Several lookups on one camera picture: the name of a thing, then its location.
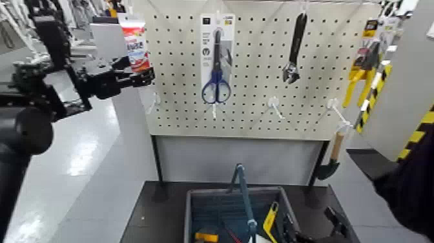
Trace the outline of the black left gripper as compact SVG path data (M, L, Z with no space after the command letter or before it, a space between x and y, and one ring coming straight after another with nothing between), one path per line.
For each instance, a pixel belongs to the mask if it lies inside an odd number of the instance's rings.
M96 73L88 72L86 67L72 69L75 77L76 92L81 100L96 96L105 100L121 93L126 87L146 87L154 78L154 68L140 73L132 72L128 56L112 59L112 67L97 67Z

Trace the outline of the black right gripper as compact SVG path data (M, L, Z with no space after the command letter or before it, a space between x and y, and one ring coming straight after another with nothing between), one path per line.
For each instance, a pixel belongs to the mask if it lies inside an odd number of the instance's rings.
M344 216L336 212L332 207L324 210L325 217L332 223L333 228L329 236L312 238L307 235L298 234L294 227L289 213L283 219L283 236L287 243L350 243L346 237L349 236L348 222Z

